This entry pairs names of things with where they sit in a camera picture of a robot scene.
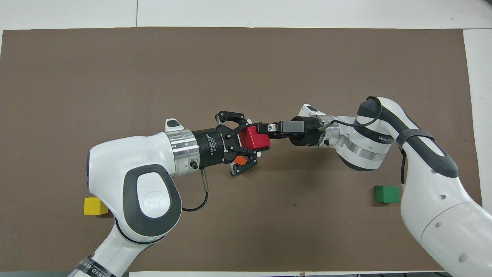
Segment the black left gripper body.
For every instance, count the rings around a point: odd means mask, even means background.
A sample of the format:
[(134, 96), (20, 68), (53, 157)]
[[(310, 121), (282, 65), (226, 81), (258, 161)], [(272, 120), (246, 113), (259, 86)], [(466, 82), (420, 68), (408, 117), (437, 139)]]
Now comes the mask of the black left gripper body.
[(231, 153), (227, 151), (226, 135), (231, 128), (220, 124), (215, 128), (192, 131), (199, 147), (199, 168), (231, 163)]

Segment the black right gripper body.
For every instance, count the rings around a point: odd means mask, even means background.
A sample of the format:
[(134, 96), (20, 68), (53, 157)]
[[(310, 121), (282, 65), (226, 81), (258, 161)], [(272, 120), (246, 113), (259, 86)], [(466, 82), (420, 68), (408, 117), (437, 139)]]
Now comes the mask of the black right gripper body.
[(297, 146), (312, 147), (318, 145), (322, 132), (318, 130), (321, 127), (321, 121), (317, 117), (294, 117), (294, 122), (303, 123), (303, 132), (301, 134), (295, 134), (289, 137), (290, 142)]

